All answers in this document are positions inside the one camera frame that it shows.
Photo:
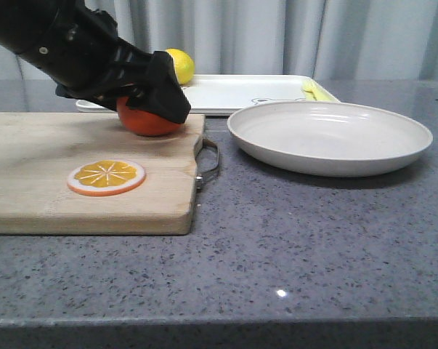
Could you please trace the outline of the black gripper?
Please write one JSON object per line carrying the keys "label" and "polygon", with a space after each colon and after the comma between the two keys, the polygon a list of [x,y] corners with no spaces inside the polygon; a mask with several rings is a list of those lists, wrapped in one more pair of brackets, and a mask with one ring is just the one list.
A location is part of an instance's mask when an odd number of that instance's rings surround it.
{"label": "black gripper", "polygon": [[191,106],[171,55],[142,52],[120,38],[106,11],[91,10],[83,1],[59,1],[46,48],[46,73],[57,82],[57,95],[108,109],[127,97],[130,109],[185,123]]}

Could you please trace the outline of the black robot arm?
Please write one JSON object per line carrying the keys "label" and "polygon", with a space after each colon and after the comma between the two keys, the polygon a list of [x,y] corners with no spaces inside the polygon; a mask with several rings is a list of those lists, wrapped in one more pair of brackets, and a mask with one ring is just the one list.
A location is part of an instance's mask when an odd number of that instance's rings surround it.
{"label": "black robot arm", "polygon": [[136,48],[83,1],[0,1],[0,45],[51,77],[61,97],[112,111],[123,98],[175,124],[190,112],[171,55]]}

